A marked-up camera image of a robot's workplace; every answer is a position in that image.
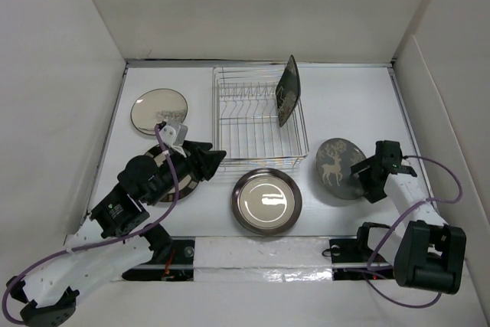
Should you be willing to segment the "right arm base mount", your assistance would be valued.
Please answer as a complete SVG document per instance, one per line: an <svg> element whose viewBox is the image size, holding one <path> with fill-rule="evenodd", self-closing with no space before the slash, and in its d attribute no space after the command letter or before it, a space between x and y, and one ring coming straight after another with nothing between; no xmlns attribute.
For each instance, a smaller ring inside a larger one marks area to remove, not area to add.
<svg viewBox="0 0 490 327"><path fill-rule="evenodd" d="M333 238L328 241L322 256L331 261L334 281L392 280L393 272L382 256L375 258L374 271L367 269L371 253L369 248L362 248L354 238Z"/></svg>

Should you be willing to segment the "dark floral rectangular plate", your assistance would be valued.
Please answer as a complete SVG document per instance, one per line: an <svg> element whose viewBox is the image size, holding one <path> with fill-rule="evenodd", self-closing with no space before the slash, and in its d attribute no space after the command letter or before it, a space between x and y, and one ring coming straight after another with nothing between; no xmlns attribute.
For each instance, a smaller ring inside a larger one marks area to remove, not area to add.
<svg viewBox="0 0 490 327"><path fill-rule="evenodd" d="M291 54L275 89L279 126L283 127L301 97L301 83L296 59Z"/></svg>

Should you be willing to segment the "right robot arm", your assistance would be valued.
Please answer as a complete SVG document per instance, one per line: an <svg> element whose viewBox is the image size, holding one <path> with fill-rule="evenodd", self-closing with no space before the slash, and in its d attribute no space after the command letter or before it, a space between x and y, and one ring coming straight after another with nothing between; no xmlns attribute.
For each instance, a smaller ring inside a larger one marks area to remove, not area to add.
<svg viewBox="0 0 490 327"><path fill-rule="evenodd" d="M377 270L382 256L398 286L455 294L462 279L466 233L450 225L424 194L413 167L403 163L400 143L378 141L375 153L351 167L364 198L374 204L388 198L399 213L392 225L365 223L354 241L357 257Z"/></svg>

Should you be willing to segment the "grey deer round plate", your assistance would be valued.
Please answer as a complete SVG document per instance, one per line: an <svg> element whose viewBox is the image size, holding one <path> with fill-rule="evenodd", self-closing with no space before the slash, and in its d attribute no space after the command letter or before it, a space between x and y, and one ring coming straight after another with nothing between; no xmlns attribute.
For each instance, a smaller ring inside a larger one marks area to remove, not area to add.
<svg viewBox="0 0 490 327"><path fill-rule="evenodd" d="M323 185L336 198L357 200L364 194L359 180L351 175L351 167L366 159L351 141L333 138L324 141L315 155L315 167Z"/></svg>

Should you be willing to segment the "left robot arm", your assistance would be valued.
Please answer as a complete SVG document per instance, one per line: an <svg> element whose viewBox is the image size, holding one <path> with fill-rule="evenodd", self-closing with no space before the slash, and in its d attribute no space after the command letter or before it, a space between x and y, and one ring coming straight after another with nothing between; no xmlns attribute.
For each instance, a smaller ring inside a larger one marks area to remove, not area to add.
<svg viewBox="0 0 490 327"><path fill-rule="evenodd" d="M209 142L184 141L183 149L165 148L162 164L148 155L130 159L64 248L9 280L3 316L15 325L59 326L104 284L142 263L166 261L172 238L161 222L171 212L150 221L146 208L187 176L211 180L227 155Z"/></svg>

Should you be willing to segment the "metal rimmed round plate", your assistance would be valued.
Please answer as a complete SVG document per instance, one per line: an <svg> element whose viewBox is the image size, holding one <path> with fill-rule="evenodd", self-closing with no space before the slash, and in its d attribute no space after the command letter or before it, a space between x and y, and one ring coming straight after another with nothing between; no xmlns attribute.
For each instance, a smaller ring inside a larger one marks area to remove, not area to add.
<svg viewBox="0 0 490 327"><path fill-rule="evenodd" d="M261 236L276 236L292 229L302 212L302 193L285 172L258 168L235 184L230 207L236 221Z"/></svg>

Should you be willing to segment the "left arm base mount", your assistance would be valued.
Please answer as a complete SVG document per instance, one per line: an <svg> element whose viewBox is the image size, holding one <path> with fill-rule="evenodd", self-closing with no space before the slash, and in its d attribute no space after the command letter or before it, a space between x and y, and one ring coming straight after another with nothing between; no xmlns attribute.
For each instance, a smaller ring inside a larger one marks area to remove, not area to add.
<svg viewBox="0 0 490 327"><path fill-rule="evenodd" d="M131 282L187 282L194 279L195 239L177 237L162 260L150 260L122 274Z"/></svg>

